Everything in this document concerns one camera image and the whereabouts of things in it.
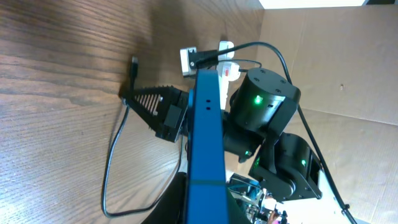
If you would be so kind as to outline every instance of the wooden table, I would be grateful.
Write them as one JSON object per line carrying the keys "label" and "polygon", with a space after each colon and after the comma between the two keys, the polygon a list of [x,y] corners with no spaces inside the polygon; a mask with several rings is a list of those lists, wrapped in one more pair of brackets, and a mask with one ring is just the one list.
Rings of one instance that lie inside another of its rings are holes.
{"label": "wooden table", "polygon": [[[257,0],[0,1],[1,223],[109,222],[101,184],[131,56],[140,61],[137,86],[187,90],[193,81],[182,78],[179,49],[258,40],[260,8]],[[256,48],[236,54],[255,56]],[[150,204],[170,180],[178,149],[130,113],[108,208]]]}

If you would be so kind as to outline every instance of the cardboard box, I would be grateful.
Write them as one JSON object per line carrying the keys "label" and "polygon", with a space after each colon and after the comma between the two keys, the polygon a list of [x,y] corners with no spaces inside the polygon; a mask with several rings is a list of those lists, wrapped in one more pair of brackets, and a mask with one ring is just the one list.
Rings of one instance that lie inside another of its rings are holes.
{"label": "cardboard box", "polygon": [[[266,10],[260,41],[285,57],[351,213],[398,223],[398,6]],[[284,75],[272,51],[259,47],[257,60]],[[285,132],[310,142],[297,114]]]}

